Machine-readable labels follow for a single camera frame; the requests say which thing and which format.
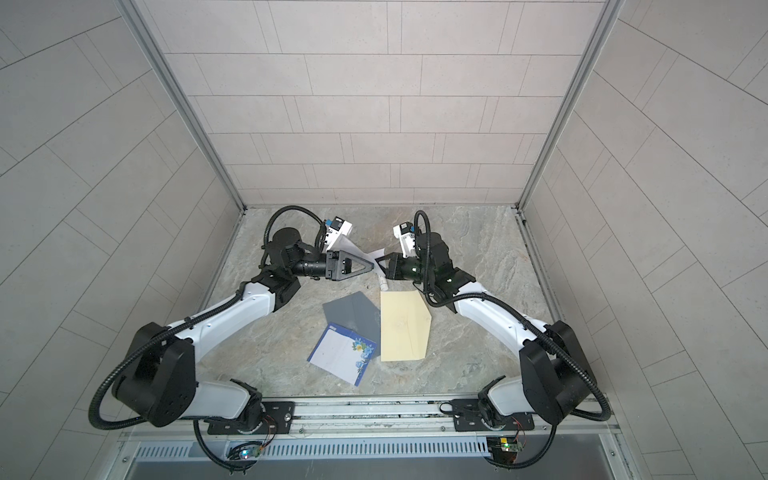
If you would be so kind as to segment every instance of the metal frame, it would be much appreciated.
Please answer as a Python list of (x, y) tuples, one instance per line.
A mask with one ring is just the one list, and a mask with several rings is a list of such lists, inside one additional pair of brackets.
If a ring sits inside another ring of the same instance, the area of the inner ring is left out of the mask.
[(136, 38), (141, 50), (144, 52), (144, 56), (147, 57), (157, 78), (160, 79), (160, 83), (163, 85), (168, 96), (170, 96), (170, 99), (176, 106), (176, 110), (179, 112), (181, 119), (187, 125), (187, 129), (189, 129), (192, 138), (197, 143), (197, 146), (200, 147), (200, 151), (203, 152), (205, 158), (208, 159), (211, 167), (214, 168), (216, 176), (224, 183), (227, 192), (230, 197), (232, 197), (232, 200), (234, 200), (238, 210), (243, 212), (246, 209), (246, 205), (240, 197), (240, 193), (238, 193), (229, 174), (224, 169), (221, 159), (200, 123), (200, 119), (197, 118), (192, 106), (187, 100), (187, 96), (182, 92), (178, 80), (174, 77), (170, 66), (165, 61), (163, 52), (157, 46), (157, 42), (152, 37), (138, 8), (136, 8), (133, 0), (114, 0), (114, 2), (134, 38)]
[(541, 172), (544, 170), (547, 161), (549, 161), (549, 157), (552, 155), (554, 146), (557, 144), (563, 128), (565, 127), (566, 120), (576, 106), (576, 100), (578, 100), (581, 91), (584, 90), (584, 85), (587, 83), (589, 74), (592, 72), (592, 68), (598, 60), (600, 50), (603, 48), (608, 34), (611, 33), (611, 29), (616, 22), (623, 1), (624, 0), (606, 0), (603, 5), (600, 17), (594, 26), (587, 47), (584, 49), (584, 54), (581, 56), (581, 60), (576, 67), (576, 72), (571, 79), (571, 83), (568, 85), (568, 90), (565, 92), (558, 114), (554, 118), (554, 122), (547, 133), (544, 146), (541, 148), (538, 159), (533, 166), (531, 176), (525, 184), (523, 194), (517, 205), (519, 210), (524, 210), (528, 206), (528, 202), (531, 201), (533, 189), (536, 186), (538, 179), (541, 177)]

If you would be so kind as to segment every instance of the tiled wall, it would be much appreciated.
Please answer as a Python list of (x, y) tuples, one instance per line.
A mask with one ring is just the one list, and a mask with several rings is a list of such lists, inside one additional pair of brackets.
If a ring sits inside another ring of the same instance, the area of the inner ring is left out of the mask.
[(603, 6), (137, 4), (252, 205), (516, 202)]
[(627, 0), (525, 209), (645, 478), (768, 473), (767, 31)]
[(111, 0), (0, 2), (0, 112), (0, 478), (79, 479), (96, 385), (197, 307), (238, 211)]

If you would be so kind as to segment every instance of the blue floral card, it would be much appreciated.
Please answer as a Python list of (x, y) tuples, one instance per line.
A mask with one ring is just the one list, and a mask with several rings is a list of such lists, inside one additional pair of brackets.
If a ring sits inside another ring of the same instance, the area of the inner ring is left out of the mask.
[(358, 386), (376, 347), (376, 342), (341, 325), (329, 323), (306, 360)]

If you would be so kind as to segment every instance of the gray stone surface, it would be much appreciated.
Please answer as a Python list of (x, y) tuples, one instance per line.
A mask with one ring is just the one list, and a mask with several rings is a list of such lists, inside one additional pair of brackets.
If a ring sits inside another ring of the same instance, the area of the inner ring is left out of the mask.
[[(432, 231), (448, 244), (454, 265), (474, 275), (491, 293), (523, 313), (551, 323), (528, 252), (509, 207), (423, 207)], [(351, 222), (349, 238), (363, 251), (382, 247), (397, 251), (392, 226), (412, 220), (417, 206), (314, 207), (323, 219), (339, 216)], [(266, 222), (275, 209), (251, 209), (240, 228), (218, 284), (215, 303), (229, 296), (241, 280), (258, 274)], [(280, 217), (281, 227), (299, 229), (314, 241), (317, 223), (299, 212)], [(427, 356), (411, 362), (369, 364), (358, 387), (306, 361), (326, 327), (323, 303), (362, 291), (376, 306), (379, 282), (365, 273), (343, 282), (301, 279), (302, 287), (277, 313), (260, 319), (222, 342), (198, 366), (204, 380), (235, 378), (256, 386), (265, 396), (392, 395), (409, 393), (477, 392), (500, 375), (519, 375), (515, 353), (480, 325), (452, 313), (433, 309)], [(389, 281), (391, 290), (411, 290), (410, 282)]]

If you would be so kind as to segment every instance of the yellow envelope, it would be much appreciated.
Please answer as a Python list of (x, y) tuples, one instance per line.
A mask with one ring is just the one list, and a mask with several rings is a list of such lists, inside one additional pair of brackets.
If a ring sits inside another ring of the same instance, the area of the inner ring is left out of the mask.
[(381, 298), (382, 362), (423, 359), (432, 316), (421, 293), (382, 292)]

